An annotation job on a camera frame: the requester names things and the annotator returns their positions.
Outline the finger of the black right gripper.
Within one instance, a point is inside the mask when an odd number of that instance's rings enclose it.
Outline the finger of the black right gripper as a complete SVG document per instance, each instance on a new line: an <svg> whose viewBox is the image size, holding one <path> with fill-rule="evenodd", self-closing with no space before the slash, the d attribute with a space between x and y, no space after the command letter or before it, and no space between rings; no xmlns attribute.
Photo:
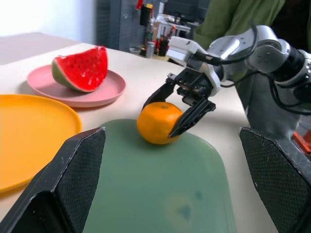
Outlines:
<svg viewBox="0 0 311 233"><path fill-rule="evenodd" d="M182 114L169 134L170 138L179 136L196 125L208 112L213 112L216 104L208 99L201 99Z"/></svg>
<svg viewBox="0 0 311 233"><path fill-rule="evenodd" d="M175 83L164 83L159 89L157 89L144 103L142 110L149 104L154 102L165 102L173 92Z"/></svg>

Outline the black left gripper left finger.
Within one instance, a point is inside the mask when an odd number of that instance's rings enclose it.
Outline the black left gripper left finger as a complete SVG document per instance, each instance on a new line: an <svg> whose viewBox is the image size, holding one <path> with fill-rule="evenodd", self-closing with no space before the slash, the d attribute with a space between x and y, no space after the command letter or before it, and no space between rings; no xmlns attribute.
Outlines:
<svg viewBox="0 0 311 233"><path fill-rule="evenodd" d="M67 139L0 223L2 233L81 233L97 189L104 127Z"/></svg>

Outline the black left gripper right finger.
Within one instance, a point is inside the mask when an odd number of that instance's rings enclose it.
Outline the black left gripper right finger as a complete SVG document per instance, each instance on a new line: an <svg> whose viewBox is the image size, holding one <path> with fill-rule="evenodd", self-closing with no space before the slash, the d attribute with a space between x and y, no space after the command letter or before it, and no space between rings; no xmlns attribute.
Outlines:
<svg viewBox="0 0 311 233"><path fill-rule="evenodd" d="M293 140L242 127L248 168L280 233L311 231L311 158Z"/></svg>

